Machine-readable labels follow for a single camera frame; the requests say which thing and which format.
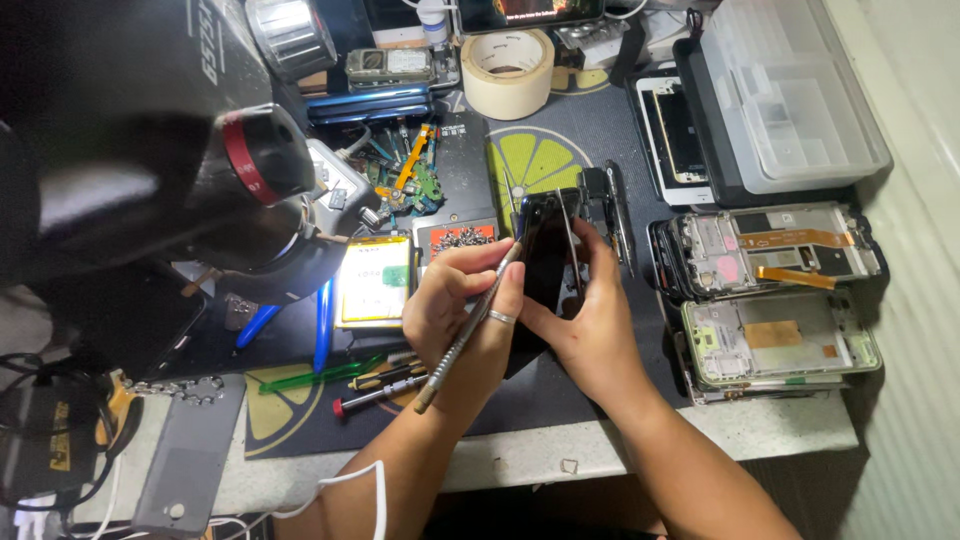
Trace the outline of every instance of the white bottle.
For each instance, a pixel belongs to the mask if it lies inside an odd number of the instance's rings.
[[[426,40],[431,45],[441,45],[446,43],[446,9],[431,9],[434,7],[445,6],[444,0],[420,0],[418,2],[417,17],[420,18],[420,25],[423,27],[423,33],[426,34]]]

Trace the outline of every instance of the green lime print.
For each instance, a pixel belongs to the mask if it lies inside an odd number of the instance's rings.
[[[574,162],[573,153],[562,143],[533,134],[510,134],[487,144],[488,163],[492,166],[493,188],[500,203],[501,215],[510,215],[509,187],[504,184],[507,171],[519,201],[527,193],[553,191],[560,187],[575,187],[577,173],[583,170]],[[505,233],[513,234],[510,220],[504,219]]]

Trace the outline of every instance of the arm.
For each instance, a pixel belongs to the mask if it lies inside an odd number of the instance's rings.
[[[465,298],[487,290],[512,239],[451,250],[432,262],[403,309],[403,332],[420,359],[435,367],[467,320]],[[491,308],[517,316],[523,305],[523,264],[507,267]],[[407,406],[338,476],[383,461],[387,538],[417,538],[444,480],[453,447],[503,379],[513,325],[486,319],[450,369],[423,415]],[[371,538],[376,514],[375,478],[365,475],[330,485],[297,518],[300,537]],[[286,524],[280,522],[281,528]]]
[[[660,396],[643,370],[616,255],[583,220],[590,284],[571,321],[524,299],[519,320],[557,352],[580,389],[620,429],[640,482],[678,538],[799,538],[735,461]]]

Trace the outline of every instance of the plastic storage box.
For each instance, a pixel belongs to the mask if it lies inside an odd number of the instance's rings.
[[[726,0],[701,44],[749,191],[840,187],[889,163],[821,0]]]

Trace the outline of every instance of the pink sticker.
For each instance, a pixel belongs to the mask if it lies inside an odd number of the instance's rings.
[[[740,273],[740,268],[736,265],[736,259],[729,255],[717,259],[717,270],[728,282],[737,281],[737,276]]]

